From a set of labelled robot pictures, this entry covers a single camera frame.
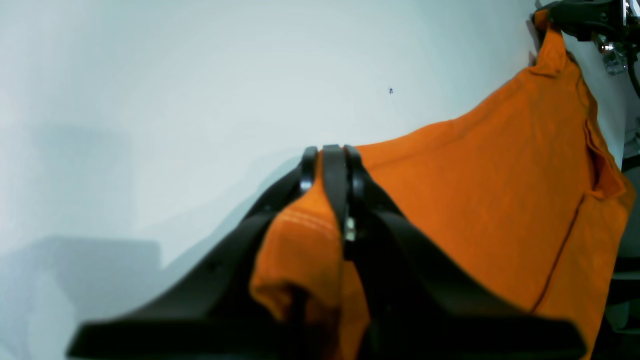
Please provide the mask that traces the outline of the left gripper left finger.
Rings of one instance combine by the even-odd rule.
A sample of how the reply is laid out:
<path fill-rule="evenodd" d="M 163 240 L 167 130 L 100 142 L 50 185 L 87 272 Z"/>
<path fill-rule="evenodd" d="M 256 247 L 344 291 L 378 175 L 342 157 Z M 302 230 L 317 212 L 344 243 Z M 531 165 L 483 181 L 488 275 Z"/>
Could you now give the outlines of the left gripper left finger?
<path fill-rule="evenodd" d="M 183 278 L 146 305 L 112 320 L 80 326 L 71 360 L 303 360 L 306 293 L 294 289 L 292 312 L 279 322 L 249 292 L 266 231 L 314 183 L 318 149 L 252 205 L 240 223 Z"/>

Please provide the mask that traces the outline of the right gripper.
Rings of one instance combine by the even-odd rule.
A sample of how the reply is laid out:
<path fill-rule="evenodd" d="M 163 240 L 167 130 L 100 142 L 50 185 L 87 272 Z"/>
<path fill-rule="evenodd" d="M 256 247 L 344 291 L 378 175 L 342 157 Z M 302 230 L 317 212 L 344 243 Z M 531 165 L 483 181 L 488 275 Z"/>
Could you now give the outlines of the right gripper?
<path fill-rule="evenodd" d="M 556 0 L 535 10 L 535 21 L 542 16 L 576 38 L 594 43 L 611 76 L 636 74 L 639 64 L 638 0 Z"/>

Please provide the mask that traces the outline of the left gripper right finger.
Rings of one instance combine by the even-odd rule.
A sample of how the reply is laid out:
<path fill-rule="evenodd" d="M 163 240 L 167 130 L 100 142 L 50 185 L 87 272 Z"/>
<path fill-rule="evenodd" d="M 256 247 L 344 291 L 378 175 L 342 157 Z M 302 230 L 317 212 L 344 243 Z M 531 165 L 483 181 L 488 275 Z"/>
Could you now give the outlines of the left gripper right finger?
<path fill-rule="evenodd" d="M 324 191 L 370 322 L 359 360 L 578 360 L 573 323 L 533 316 L 476 282 L 366 171 L 354 146 L 323 148 Z"/>

